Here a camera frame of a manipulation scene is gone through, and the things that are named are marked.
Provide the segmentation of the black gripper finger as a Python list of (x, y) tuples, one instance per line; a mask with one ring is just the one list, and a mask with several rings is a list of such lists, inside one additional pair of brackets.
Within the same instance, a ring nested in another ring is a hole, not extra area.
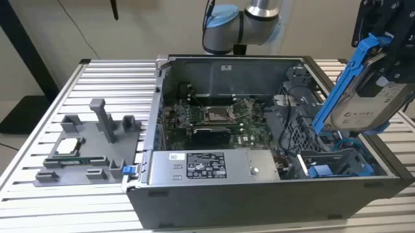
[(356, 93), (360, 97), (373, 97), (387, 84), (407, 84), (415, 88), (415, 46), (395, 43), (387, 35), (368, 34), (375, 45), (368, 49), (361, 71), (363, 80), (357, 84)]
[(351, 39), (351, 46), (372, 35), (392, 34), (392, 21), (399, 10), (397, 0), (361, 0)]

